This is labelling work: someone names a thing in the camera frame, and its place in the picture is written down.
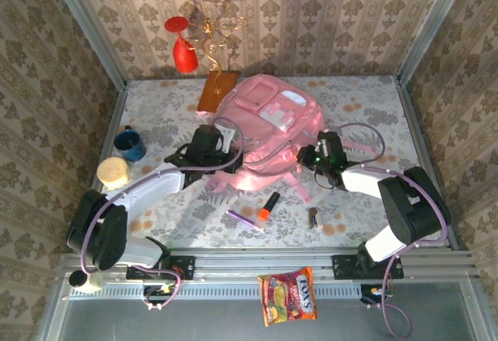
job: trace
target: purple marker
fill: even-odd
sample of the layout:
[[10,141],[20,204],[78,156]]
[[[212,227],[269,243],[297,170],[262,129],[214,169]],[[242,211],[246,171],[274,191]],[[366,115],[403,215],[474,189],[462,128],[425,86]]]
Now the purple marker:
[[255,230],[259,230],[262,233],[265,232],[265,230],[263,230],[262,228],[258,227],[255,222],[253,222],[252,220],[249,220],[248,218],[244,218],[239,213],[236,213],[233,210],[228,210],[226,212],[226,214],[228,214],[229,216],[231,216],[231,217],[239,220],[240,222],[242,222],[244,224],[247,224],[248,226],[253,227]]

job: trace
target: red decoration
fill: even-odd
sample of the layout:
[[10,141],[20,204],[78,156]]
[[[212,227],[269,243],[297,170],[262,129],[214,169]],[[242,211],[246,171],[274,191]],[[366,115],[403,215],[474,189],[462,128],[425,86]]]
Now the red decoration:
[[192,72],[199,62],[195,50],[192,49],[192,44],[184,40],[180,32],[186,30],[188,27],[188,19],[183,16],[174,16],[169,18],[164,27],[169,32],[178,34],[178,40],[173,48],[174,64],[179,72]]

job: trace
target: blue mug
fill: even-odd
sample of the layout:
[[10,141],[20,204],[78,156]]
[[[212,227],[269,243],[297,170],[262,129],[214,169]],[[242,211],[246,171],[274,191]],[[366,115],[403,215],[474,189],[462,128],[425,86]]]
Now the blue mug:
[[126,125],[124,131],[117,134],[114,146],[130,162],[141,160],[146,154],[146,145],[143,143],[142,137],[129,125]]

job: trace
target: pink backpack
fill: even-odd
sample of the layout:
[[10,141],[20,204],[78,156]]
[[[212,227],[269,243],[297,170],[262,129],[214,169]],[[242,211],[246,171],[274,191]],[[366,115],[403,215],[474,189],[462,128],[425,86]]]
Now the pink backpack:
[[317,144],[325,129],[321,108],[302,90],[273,76],[256,75],[236,85],[223,98],[214,118],[234,121],[244,134],[244,163],[235,173],[211,176],[208,187],[257,191],[285,178],[308,201],[309,195],[291,175],[299,149]]

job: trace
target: orange highlighter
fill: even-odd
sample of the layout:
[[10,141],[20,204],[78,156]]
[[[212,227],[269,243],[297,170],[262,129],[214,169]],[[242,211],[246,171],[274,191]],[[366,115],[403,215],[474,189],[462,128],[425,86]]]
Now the orange highlighter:
[[258,218],[260,220],[265,221],[268,219],[268,217],[270,216],[270,213],[273,210],[273,206],[275,206],[275,204],[277,203],[279,198],[280,198],[280,193],[273,192],[272,197],[270,197],[270,199],[265,203],[265,205],[263,206],[263,209],[261,209],[261,212],[258,215]]

